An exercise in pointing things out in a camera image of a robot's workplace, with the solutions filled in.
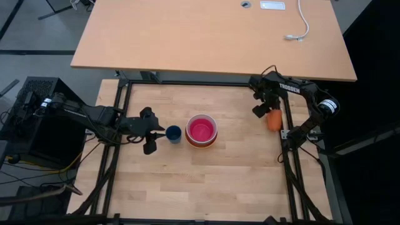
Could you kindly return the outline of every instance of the gray floor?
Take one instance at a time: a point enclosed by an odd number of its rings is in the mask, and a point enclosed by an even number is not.
[[[0,27],[5,23],[16,2],[17,0],[0,1]],[[56,9],[69,5],[69,0],[50,0],[50,2]],[[369,2],[370,0],[332,1],[342,32],[349,27]],[[86,12],[86,8],[80,4],[77,11],[70,9],[56,16],[41,21],[37,20],[39,16],[50,12],[51,8],[46,4],[45,0],[25,0],[6,34],[1,39],[0,49],[75,50],[90,12]],[[0,98],[0,112],[13,105],[17,92],[28,76],[59,77],[87,104],[94,104],[101,80],[115,78],[114,71],[72,69],[69,66],[71,59],[72,56],[0,55],[0,89],[6,87],[14,79],[21,81],[14,89]],[[126,74],[130,79],[140,79],[137,71],[126,71]],[[248,77],[165,72],[161,74],[161,79],[244,82],[247,81]],[[3,166],[1,171],[19,178],[40,174],[40,172],[25,171],[10,166]],[[13,179],[0,174],[0,182],[12,181]],[[59,178],[55,175],[26,181],[38,186],[43,182],[58,182]],[[14,182],[2,185],[0,196],[15,195],[20,185],[24,184]],[[327,189],[332,192],[333,187],[330,186],[328,184]],[[333,205],[333,213],[338,215],[335,208],[335,205]],[[9,207],[0,207],[0,219],[7,219],[9,210]]]

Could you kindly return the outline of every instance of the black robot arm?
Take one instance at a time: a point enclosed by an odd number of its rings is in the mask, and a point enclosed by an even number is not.
[[[158,124],[158,118],[150,107],[145,107],[139,117],[126,117],[123,111],[109,106],[88,106],[68,100],[62,93],[55,93],[46,98],[36,116],[64,116],[76,121],[91,130],[104,144],[129,144],[140,143],[146,139],[143,145],[145,154],[151,154],[157,150],[155,140],[165,136],[164,134],[151,133],[151,131],[163,131]],[[127,135],[127,141],[122,142],[119,135]]]
[[[277,71],[271,71],[264,76],[252,76],[249,87],[254,91],[254,98],[262,102],[252,110],[259,118],[272,109],[279,109],[279,97],[287,98],[287,91],[305,98],[310,117],[301,126],[296,126],[288,132],[288,142],[285,143],[290,149],[301,146],[313,128],[336,115],[340,108],[338,101],[328,92],[319,89],[315,83],[285,78]]]

